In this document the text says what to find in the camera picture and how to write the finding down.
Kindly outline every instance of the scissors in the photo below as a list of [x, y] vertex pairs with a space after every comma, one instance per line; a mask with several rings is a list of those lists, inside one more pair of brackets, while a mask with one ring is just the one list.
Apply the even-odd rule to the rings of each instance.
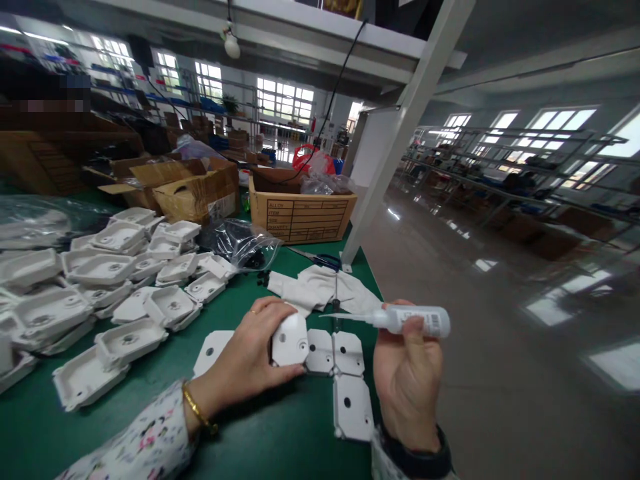
[[312, 253], [303, 252], [302, 250], [295, 249], [293, 247], [287, 247], [292, 252], [296, 252], [298, 255], [302, 255], [303, 257], [311, 260], [315, 265], [320, 267], [329, 267], [334, 272], [338, 272], [340, 268], [342, 268], [342, 260], [333, 255], [328, 255], [326, 253], [319, 253], [318, 255], [314, 255]]

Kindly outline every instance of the white support column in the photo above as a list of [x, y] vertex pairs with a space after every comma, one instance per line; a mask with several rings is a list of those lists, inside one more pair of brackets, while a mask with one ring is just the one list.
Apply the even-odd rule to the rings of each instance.
[[341, 259], [348, 270], [360, 248], [361, 240], [367, 233], [371, 220], [378, 211], [387, 191], [393, 173], [407, 147], [418, 120], [425, 111], [435, 91], [451, 52], [464, 28], [475, 0], [445, 0], [433, 26], [420, 62], [401, 96], [398, 122], [393, 126], [390, 142], [383, 152], [386, 160], [376, 168], [371, 186], [353, 219], [353, 229], [349, 234]]

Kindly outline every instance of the shiny floor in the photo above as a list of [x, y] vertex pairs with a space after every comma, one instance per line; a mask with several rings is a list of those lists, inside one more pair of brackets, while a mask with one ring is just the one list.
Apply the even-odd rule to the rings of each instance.
[[461, 478], [640, 479], [640, 274], [552, 263], [394, 180], [363, 248], [385, 300], [451, 316], [438, 416]]

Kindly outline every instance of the hand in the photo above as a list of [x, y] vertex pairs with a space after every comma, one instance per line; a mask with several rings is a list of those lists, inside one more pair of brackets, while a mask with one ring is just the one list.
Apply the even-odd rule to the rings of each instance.
[[[296, 311], [276, 297], [254, 302], [218, 360], [206, 373], [189, 382], [189, 392], [206, 418], [304, 373], [302, 365], [269, 364], [271, 336], [282, 320]], [[199, 428], [199, 422], [187, 402], [185, 416], [191, 434]]]
[[[396, 300], [394, 305], [414, 305]], [[442, 350], [437, 339], [423, 338], [422, 317], [409, 318], [402, 335], [378, 331], [373, 352], [373, 379], [382, 419], [389, 434], [409, 450], [438, 452], [435, 404], [442, 377]]]

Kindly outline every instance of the glue bottle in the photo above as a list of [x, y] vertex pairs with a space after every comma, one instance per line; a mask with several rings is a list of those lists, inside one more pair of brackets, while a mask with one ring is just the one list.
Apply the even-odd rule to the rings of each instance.
[[451, 332], [449, 314], [442, 307], [422, 307], [419, 305], [387, 305], [387, 309], [374, 310], [361, 315], [351, 313], [328, 313], [321, 317], [335, 317], [365, 321], [376, 328], [384, 328], [391, 333], [402, 333], [402, 325], [410, 317], [424, 318], [422, 333], [426, 337], [446, 338]]

